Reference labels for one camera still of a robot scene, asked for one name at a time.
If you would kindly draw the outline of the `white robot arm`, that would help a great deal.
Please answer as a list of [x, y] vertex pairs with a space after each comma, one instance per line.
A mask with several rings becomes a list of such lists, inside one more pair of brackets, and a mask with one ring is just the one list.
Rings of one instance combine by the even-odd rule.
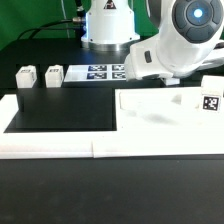
[[224, 65], [224, 0], [145, 0], [158, 33], [141, 40], [128, 0], [91, 0], [86, 14], [86, 48], [130, 48], [128, 80], [182, 78]]

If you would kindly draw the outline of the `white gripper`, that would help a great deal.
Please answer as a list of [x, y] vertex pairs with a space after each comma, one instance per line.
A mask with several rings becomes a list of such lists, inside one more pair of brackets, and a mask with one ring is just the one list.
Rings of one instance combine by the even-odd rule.
[[124, 62], [126, 79], [173, 78], [177, 72], [175, 50], [173, 42], [159, 36], [133, 44]]

